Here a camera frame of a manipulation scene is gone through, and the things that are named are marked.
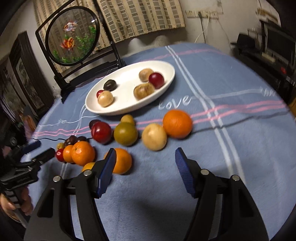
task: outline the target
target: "orange fruit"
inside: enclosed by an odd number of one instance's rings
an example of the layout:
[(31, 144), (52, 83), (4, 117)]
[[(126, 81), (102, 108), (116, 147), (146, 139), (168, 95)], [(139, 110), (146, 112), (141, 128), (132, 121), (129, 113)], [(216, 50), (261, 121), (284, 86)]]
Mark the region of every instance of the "orange fruit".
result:
[(124, 174), (131, 168), (132, 158), (131, 155), (124, 149), (114, 148), (116, 151), (116, 164), (113, 169), (115, 174)]
[(68, 145), (63, 150), (63, 158), (64, 158), (65, 162), (69, 162), (69, 163), (73, 162), (73, 159), (71, 156), (72, 147), (73, 147), (73, 145)]
[(87, 163), (81, 170), (81, 172), (84, 172), (85, 170), (91, 170), (94, 167), (95, 162), (89, 162)]
[(72, 147), (71, 156), (75, 164), (83, 167), (94, 161), (95, 151), (87, 141), (79, 141)]
[(170, 137), (183, 139), (192, 130), (192, 120), (185, 111), (170, 110), (163, 117), (163, 127)]

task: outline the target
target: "table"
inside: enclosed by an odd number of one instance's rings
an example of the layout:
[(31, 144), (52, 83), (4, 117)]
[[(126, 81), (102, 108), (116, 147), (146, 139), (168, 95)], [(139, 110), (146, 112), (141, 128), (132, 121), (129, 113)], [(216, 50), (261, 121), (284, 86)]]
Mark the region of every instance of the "table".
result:
[[(183, 240), (196, 201), (185, 190), (174, 160), (182, 147), (188, 158), (215, 175), (238, 174), (249, 189), (272, 238), (296, 203), (296, 126), (277, 93), (245, 65), (206, 44), (183, 43), (149, 49), (124, 59), (171, 63), (176, 76), (156, 101), (132, 112), (141, 131), (147, 121), (161, 119), (171, 109), (188, 112), (192, 134), (185, 140), (169, 139), (164, 150), (152, 152), (141, 142), (125, 148), (133, 156), (129, 175), (114, 175), (107, 192), (96, 200), (111, 241)], [(88, 91), (99, 81), (77, 88), (64, 104), (56, 100), (34, 133), (42, 147), (24, 156), (29, 160), (58, 139), (70, 135), (90, 137), (88, 124), (99, 118), (115, 126), (121, 116), (96, 116), (84, 105)], [(90, 141), (99, 160), (116, 142), (102, 146)], [(40, 180), (29, 186), (36, 205), (55, 175), (70, 178), (81, 167), (55, 158), (42, 166)], [(82, 238), (75, 199), (71, 199), (76, 236)]]

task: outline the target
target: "silver bolt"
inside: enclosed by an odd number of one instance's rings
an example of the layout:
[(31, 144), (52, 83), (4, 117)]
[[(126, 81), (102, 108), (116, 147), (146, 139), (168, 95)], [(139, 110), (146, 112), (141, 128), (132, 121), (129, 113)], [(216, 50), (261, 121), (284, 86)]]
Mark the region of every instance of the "silver bolt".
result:
[(233, 175), (233, 176), (232, 176), (232, 179), (235, 180), (235, 181), (239, 181), (240, 178), (239, 178), (238, 175)]
[(60, 177), (60, 176), (55, 176), (55, 177), (53, 178), (53, 180), (54, 180), (55, 183), (57, 183), (58, 181), (61, 180), (61, 177)]
[(201, 171), (200, 171), (200, 173), (202, 174), (202, 175), (208, 175), (210, 172), (207, 170), (207, 169), (201, 169)]
[(86, 177), (89, 176), (91, 173), (92, 173), (91, 170), (85, 170), (85, 171), (83, 172), (83, 174), (84, 174)]

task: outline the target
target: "patterned curtain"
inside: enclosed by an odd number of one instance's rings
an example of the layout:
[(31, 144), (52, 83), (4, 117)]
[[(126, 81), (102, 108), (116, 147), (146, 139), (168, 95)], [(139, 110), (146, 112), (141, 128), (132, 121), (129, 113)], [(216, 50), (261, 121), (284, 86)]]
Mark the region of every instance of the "patterned curtain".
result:
[[(67, 0), (33, 0), (37, 26), (40, 26)], [(97, 0), (115, 42), (163, 29), (185, 27), (179, 0)], [(97, 14), (92, 0), (76, 0), (70, 6), (84, 6)], [(46, 24), (40, 31), (45, 40)], [(100, 38), (93, 54), (108, 47), (109, 41), (101, 26)], [(69, 67), (55, 64), (62, 73)]]

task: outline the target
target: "plate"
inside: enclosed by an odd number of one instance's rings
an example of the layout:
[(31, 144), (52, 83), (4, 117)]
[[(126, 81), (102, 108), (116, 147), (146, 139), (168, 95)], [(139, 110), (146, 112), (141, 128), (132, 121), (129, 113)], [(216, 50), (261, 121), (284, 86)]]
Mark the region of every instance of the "plate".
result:
[[(139, 72), (145, 68), (161, 73), (165, 84), (151, 95), (137, 100), (133, 95), (133, 90), (136, 86), (143, 84), (139, 79)], [(174, 77), (174, 66), (164, 61), (143, 61), (131, 64), (112, 72), (95, 84), (85, 98), (85, 106), (89, 111), (100, 115), (125, 114), (140, 109), (160, 97), (168, 89)], [(113, 103), (104, 108), (99, 105), (96, 93), (103, 89), (107, 80), (115, 80), (117, 88), (111, 92), (114, 97)]]

